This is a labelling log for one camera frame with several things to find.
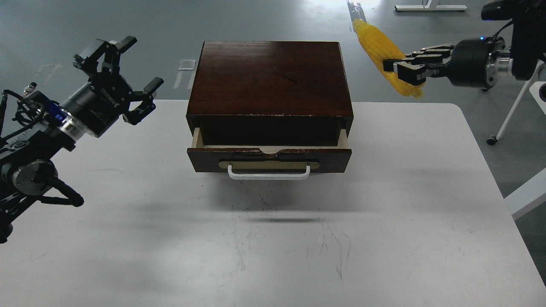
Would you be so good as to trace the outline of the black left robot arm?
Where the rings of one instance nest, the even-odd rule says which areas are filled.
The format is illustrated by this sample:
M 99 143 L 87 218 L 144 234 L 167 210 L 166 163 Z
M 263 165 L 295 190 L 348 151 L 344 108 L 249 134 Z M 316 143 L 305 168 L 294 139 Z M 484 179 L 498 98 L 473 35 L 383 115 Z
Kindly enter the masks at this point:
M 120 58 L 137 42 L 97 39 L 74 56 L 74 67 L 88 81 L 66 101 L 58 103 L 30 83 L 22 95 L 1 93 L 1 119 L 8 97 L 16 98 L 14 121 L 21 125 L 1 138 L 1 243 L 12 233 L 12 222 L 35 202 L 80 207 L 84 199 L 58 177 L 52 162 L 61 149 L 72 151 L 84 135 L 99 138 L 122 117 L 137 125 L 155 110 L 153 102 L 163 79 L 156 77 L 134 91 L 120 74 Z

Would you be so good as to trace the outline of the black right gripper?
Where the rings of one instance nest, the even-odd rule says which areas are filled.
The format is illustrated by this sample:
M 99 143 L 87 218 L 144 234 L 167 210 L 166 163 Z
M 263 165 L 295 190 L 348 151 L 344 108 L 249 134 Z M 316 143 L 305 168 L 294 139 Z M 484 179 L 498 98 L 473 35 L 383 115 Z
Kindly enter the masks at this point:
M 412 86 L 447 77 L 453 86 L 491 89 L 499 79 L 504 48 L 505 40 L 494 37 L 423 47 L 404 59 L 383 60 L 383 72 L 388 81 Z

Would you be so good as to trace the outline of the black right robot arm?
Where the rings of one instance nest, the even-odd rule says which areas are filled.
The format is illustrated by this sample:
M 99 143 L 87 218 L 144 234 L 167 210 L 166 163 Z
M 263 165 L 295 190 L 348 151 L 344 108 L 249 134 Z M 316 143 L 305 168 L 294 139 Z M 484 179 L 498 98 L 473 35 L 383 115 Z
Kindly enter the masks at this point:
M 406 55 L 388 55 L 380 60 L 382 72 L 411 85 L 427 78 L 448 78 L 453 86 L 486 91 L 501 77 L 530 80 L 538 61 L 545 61 L 545 2 L 543 0 L 496 0 L 487 3 L 481 18 L 507 21 L 511 42 L 500 33 L 423 47 Z

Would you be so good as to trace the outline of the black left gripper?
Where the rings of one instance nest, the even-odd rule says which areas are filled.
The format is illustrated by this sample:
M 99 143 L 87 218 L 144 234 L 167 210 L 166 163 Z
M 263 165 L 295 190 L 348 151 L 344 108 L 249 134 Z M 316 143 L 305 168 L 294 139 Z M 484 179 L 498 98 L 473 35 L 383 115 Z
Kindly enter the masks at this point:
M 60 107 L 86 126 L 89 134 L 99 138 L 119 119 L 137 125 L 156 109 L 154 97 L 164 83 L 154 77 L 142 91 L 132 92 L 131 86 L 120 76 L 121 54 L 138 39 L 127 36 L 118 42 L 96 39 L 84 51 L 74 55 L 73 66 L 90 79 L 78 91 L 60 103 Z M 140 101 L 128 110 L 129 103 Z

